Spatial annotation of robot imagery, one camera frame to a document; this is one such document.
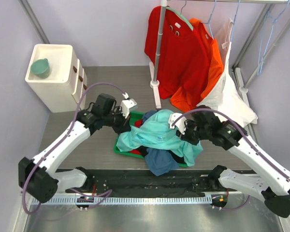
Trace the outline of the dark blue t shirt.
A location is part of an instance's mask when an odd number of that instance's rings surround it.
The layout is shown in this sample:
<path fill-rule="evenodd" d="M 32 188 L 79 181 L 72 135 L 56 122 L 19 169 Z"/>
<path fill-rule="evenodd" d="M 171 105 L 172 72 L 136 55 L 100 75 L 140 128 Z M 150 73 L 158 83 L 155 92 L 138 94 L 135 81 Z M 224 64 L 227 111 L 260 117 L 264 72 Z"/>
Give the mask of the dark blue t shirt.
<path fill-rule="evenodd" d="M 146 151 L 146 165 L 155 176 L 161 176 L 180 168 L 178 162 L 173 158 L 173 152 L 154 148 L 147 148 Z"/>

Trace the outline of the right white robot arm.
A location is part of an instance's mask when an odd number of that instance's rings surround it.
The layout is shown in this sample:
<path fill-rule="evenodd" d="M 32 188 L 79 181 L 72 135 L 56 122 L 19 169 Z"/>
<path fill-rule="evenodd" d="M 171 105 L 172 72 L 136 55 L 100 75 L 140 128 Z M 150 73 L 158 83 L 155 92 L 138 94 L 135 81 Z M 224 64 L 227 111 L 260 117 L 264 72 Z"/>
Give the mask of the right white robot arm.
<path fill-rule="evenodd" d="M 217 110 L 206 106 L 186 114 L 173 113 L 169 117 L 169 126 L 183 141 L 196 145 L 208 140 L 213 145 L 235 155 L 247 164 L 257 178 L 237 173 L 225 166 L 216 166 L 205 179 L 212 190 L 234 189 L 254 197 L 277 216 L 287 218 L 290 215 L 290 171 L 268 155 L 238 123 L 223 114 L 221 121 Z"/>

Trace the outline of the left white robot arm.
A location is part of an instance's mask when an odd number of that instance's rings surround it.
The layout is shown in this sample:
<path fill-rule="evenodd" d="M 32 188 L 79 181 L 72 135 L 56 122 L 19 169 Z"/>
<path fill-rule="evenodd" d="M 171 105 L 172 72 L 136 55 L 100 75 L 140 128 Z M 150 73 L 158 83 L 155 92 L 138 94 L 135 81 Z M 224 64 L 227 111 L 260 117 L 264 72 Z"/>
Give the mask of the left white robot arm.
<path fill-rule="evenodd" d="M 90 192 L 93 175 L 83 167 L 58 172 L 61 163 L 83 141 L 102 127 L 111 127 L 116 134 L 130 131 L 131 110 L 137 108 L 134 99 L 120 105 L 108 94 L 100 94 L 90 107 L 77 112 L 76 120 L 51 145 L 32 159 L 23 158 L 18 164 L 19 186 L 40 203 L 49 201 L 57 192 L 76 188 Z"/>

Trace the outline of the light teal t shirt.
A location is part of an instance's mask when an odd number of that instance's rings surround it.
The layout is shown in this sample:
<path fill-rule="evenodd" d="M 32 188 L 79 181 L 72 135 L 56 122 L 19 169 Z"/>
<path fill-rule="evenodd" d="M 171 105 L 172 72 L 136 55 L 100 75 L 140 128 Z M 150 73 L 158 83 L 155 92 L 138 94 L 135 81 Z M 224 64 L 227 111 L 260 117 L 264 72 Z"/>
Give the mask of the light teal t shirt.
<path fill-rule="evenodd" d="M 195 165 L 196 157 L 203 151 L 200 143 L 192 145 L 181 140 L 177 130 L 169 128 L 169 117 L 173 111 L 159 110 L 150 116 L 140 127 L 131 126 L 131 130 L 119 135 L 117 148 L 129 152 L 140 146 L 159 150 L 170 150 L 184 159 L 187 166 Z"/>

